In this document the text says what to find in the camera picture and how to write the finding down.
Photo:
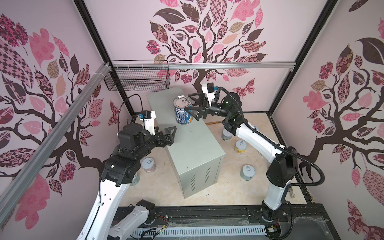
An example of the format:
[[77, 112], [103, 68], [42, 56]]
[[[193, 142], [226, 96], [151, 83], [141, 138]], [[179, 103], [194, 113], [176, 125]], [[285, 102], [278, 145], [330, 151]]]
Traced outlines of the large blue labelled can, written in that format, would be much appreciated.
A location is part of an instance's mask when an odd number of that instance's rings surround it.
[[191, 123], [192, 116], [185, 110], [185, 108], [192, 106], [192, 99], [188, 96], [178, 96], [173, 101], [176, 121], [181, 125]]

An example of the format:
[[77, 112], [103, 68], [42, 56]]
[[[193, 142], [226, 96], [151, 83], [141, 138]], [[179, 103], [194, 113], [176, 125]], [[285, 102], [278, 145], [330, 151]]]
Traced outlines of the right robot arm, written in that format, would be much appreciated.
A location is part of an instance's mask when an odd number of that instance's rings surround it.
[[[190, 94], [192, 105], [186, 112], [197, 121], [207, 115], [223, 118], [224, 128], [232, 135], [246, 141], [270, 163], [266, 176], [269, 180], [267, 195], [262, 202], [261, 215], [264, 221], [273, 222], [287, 203], [290, 188], [319, 186], [325, 181], [324, 172], [314, 163], [299, 155], [295, 148], [280, 145], [251, 126], [244, 116], [240, 96], [223, 87], [208, 86], [202, 93]], [[313, 183], [292, 183], [298, 171], [298, 160], [315, 169], [320, 179]]]

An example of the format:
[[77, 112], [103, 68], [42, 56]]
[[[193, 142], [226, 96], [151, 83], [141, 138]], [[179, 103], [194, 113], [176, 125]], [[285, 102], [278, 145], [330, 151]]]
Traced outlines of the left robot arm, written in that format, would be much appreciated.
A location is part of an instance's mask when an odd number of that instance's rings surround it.
[[141, 168], [141, 160], [154, 148], [171, 146], [176, 131], [176, 127], [165, 128], [164, 132], [155, 127], [150, 132], [137, 123], [126, 125], [119, 131], [119, 150], [105, 163], [98, 195], [79, 240], [126, 240], [140, 225], [154, 221], [155, 204], [141, 200], [126, 217], [116, 225], [112, 224], [124, 194]]

